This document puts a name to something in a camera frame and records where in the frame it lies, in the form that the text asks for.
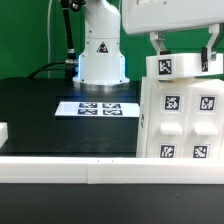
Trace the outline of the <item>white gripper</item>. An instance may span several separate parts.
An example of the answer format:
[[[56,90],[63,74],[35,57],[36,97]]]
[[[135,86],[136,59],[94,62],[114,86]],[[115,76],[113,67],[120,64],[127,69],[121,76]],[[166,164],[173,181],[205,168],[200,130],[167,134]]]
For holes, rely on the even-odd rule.
[[[157,55],[171,51],[165,46],[166,33],[210,24],[211,37],[201,49],[201,69],[209,70],[209,62],[217,58],[216,48],[224,22],[224,0],[122,0],[122,24],[128,34],[150,33]]]

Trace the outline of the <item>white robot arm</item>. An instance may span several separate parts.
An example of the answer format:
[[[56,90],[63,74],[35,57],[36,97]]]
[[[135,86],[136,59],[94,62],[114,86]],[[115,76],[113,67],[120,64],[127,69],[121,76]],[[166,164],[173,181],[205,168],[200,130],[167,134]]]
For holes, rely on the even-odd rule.
[[[147,75],[167,80],[224,73],[224,54],[216,51],[224,37],[224,0],[122,0],[117,9],[107,0],[59,0],[68,43],[67,62],[72,79],[87,86],[114,86],[129,82],[120,52],[120,31],[150,35],[156,54],[146,58]],[[77,56],[72,43],[69,13],[85,10],[85,49]],[[211,34],[199,53],[167,51],[165,34],[208,28]]]

